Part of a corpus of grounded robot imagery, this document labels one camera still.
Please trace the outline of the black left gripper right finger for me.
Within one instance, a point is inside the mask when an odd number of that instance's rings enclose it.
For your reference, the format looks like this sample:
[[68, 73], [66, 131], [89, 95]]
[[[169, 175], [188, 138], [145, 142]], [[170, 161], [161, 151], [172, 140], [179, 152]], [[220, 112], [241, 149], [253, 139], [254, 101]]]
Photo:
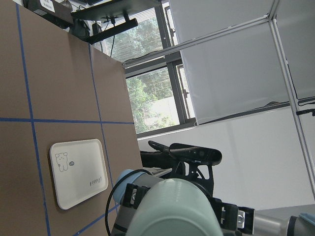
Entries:
[[254, 233], [253, 208], [224, 203], [217, 198], [212, 198], [212, 208], [223, 230], [244, 234]]

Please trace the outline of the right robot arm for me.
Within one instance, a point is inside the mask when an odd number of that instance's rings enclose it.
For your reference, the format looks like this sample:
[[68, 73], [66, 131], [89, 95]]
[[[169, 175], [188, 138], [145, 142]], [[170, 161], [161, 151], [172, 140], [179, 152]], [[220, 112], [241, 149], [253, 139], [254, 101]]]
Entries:
[[121, 173], [109, 200], [120, 209], [109, 236], [312, 236], [315, 217], [280, 220], [224, 203], [187, 176], [163, 179], [144, 169]]

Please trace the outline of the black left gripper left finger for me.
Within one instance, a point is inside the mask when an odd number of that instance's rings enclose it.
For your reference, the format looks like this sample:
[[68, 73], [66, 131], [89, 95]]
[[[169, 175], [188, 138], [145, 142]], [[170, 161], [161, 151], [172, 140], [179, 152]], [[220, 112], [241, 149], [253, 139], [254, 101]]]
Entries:
[[128, 183], [123, 198], [123, 206], [133, 209], [138, 209], [142, 199], [150, 190], [147, 186], [138, 186]]

